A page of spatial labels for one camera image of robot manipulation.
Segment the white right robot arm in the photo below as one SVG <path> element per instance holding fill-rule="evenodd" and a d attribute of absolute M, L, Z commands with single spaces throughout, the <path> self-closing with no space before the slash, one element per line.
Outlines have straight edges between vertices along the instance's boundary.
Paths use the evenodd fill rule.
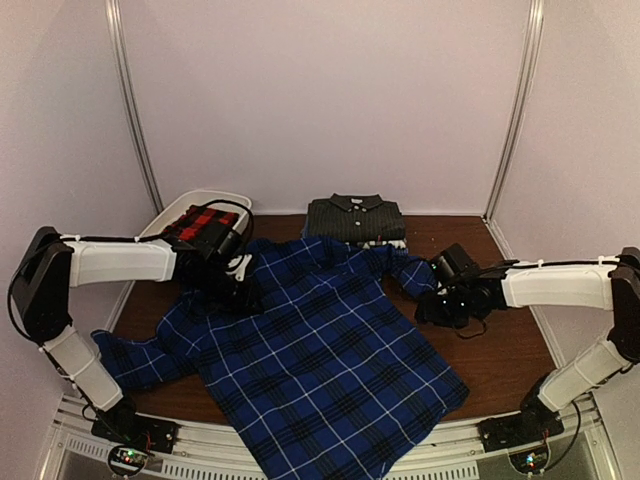
<path fill-rule="evenodd" d="M 639 251 L 589 260 L 504 260 L 480 267 L 454 244 L 430 262 L 437 285 L 421 295 L 420 323 L 460 329 L 496 310 L 531 306 L 585 307 L 610 311 L 613 325 L 569 364 L 534 386 L 513 419 L 519 440 L 535 440 L 556 414 L 582 394 L 639 362 Z"/>

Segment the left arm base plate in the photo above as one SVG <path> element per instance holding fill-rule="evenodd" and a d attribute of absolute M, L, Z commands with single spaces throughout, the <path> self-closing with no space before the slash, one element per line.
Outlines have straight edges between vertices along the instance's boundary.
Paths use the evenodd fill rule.
<path fill-rule="evenodd" d="M 140 415 L 132 407 L 96 409 L 91 434 L 138 450 L 171 454 L 178 425 L 169 420 Z"/>

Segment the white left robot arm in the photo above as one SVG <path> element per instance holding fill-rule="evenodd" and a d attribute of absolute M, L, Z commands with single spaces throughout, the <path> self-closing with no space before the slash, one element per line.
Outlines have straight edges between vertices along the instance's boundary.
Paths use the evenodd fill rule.
<path fill-rule="evenodd" d="M 176 281 L 200 291 L 205 303 L 232 313 L 258 307 L 248 276 L 254 259 L 240 234 L 199 234 L 185 241 L 160 233 L 147 237 L 64 236 L 40 228 L 7 288 L 14 329 L 44 352 L 66 380 L 105 417 L 123 444 L 144 433 L 142 419 L 121 387 L 78 333 L 69 313 L 69 291 L 84 285 Z"/>

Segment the blue plaid long sleeve shirt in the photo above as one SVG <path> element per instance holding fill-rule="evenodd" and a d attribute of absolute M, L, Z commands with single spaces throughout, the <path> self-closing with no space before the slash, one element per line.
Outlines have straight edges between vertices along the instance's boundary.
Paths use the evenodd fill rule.
<path fill-rule="evenodd" d="M 296 407 L 336 419 L 366 407 L 398 409 L 440 422 L 464 404 L 468 387 L 381 285 L 391 276 L 411 297 L 434 290 L 424 260 L 304 238 L 258 239 L 248 250 L 262 313 L 211 312 L 186 289 L 150 339 L 93 333 L 122 389 L 196 374 L 232 427 Z"/>

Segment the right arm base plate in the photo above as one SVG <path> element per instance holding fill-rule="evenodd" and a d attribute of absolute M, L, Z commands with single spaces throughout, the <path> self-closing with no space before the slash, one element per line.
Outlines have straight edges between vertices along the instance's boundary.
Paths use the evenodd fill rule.
<path fill-rule="evenodd" d="M 564 432 L 564 425 L 557 418 L 538 421 L 522 413 L 488 418 L 479 422 L 477 427 L 487 453 L 542 443 L 550 436 Z"/>

